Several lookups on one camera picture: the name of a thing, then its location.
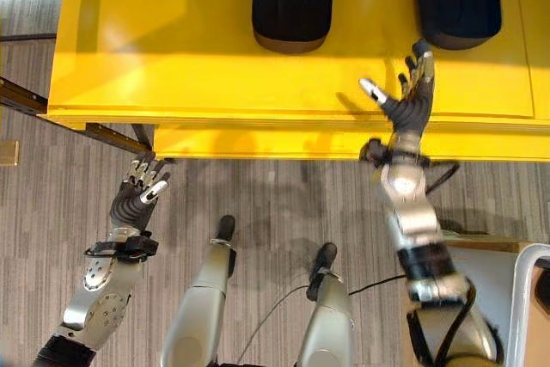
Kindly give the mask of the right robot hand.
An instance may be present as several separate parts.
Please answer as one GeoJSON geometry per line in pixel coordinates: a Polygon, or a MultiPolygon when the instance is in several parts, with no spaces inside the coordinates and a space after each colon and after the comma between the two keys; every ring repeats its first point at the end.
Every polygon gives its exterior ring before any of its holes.
{"type": "Polygon", "coordinates": [[[395,133],[411,133],[419,138],[425,132],[431,117],[435,90],[435,63],[427,40],[412,45],[413,56],[406,56],[409,76],[398,75],[402,97],[388,95],[369,78],[360,78],[358,84],[391,122],[395,133]]]}

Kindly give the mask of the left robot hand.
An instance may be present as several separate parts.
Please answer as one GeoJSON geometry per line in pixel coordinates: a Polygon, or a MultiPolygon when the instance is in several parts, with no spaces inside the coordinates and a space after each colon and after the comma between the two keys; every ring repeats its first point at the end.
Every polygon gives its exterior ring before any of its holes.
{"type": "Polygon", "coordinates": [[[156,203],[168,188],[169,172],[162,172],[166,163],[156,160],[152,151],[130,163],[110,208],[114,227],[146,230],[156,203]]]}

